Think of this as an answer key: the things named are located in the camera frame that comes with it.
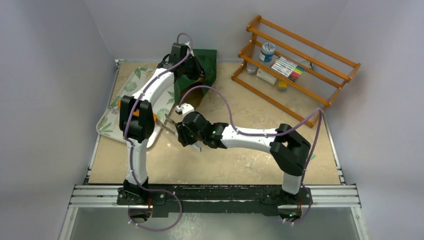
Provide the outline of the green paper bag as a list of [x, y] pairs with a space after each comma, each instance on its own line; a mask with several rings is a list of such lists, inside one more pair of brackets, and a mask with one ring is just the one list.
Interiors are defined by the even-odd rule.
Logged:
[[[174, 83], [175, 105], [180, 103], [182, 97], [188, 90], [200, 85], [211, 87], [217, 79], [218, 51], [216, 49], [195, 48], [193, 53], [197, 58], [202, 72], [197, 80], [190, 80], [186, 75], [183, 75], [176, 80]], [[183, 103], [191, 104], [196, 109], [200, 106], [200, 103], [207, 92], [207, 88], [196, 88], [188, 93], [188, 95], [184, 98]]]

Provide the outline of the orange fake baguette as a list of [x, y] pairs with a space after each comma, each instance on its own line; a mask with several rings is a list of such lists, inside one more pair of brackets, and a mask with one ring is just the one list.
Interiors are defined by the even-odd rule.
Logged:
[[[117, 103], [117, 107], [118, 107], [119, 109], [121, 108], [121, 102], [120, 102], [120, 101]], [[133, 115], [134, 115], [134, 116], [136, 116], [136, 117], [138, 117], [138, 116], [140, 115], [140, 111], [139, 111], [138, 109], [136, 109], [136, 110], [133, 112]], [[157, 115], [156, 115], [155, 113], [153, 113], [152, 115], [153, 115], [153, 120], [156, 122], [156, 121], [158, 120]]]

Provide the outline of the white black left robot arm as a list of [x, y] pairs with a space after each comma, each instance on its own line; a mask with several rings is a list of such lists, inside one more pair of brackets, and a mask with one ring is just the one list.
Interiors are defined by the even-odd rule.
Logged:
[[196, 81], [203, 74], [188, 43], [173, 43], [171, 52], [157, 65], [152, 77], [132, 96], [120, 100], [119, 128], [128, 151], [128, 172], [118, 189], [118, 205], [142, 205], [151, 200], [147, 173], [147, 145], [156, 120], [153, 106], [181, 76]]

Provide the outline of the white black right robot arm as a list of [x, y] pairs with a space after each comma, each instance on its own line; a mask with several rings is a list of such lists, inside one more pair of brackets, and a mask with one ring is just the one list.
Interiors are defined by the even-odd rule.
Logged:
[[175, 124], [177, 138], [182, 146], [195, 146], [198, 142], [211, 149], [243, 148], [270, 154], [283, 171], [279, 192], [281, 203], [294, 204], [301, 195], [304, 171], [312, 146], [290, 125], [282, 123], [277, 128], [233, 128], [225, 122], [210, 123], [197, 111], [178, 112], [182, 120]]

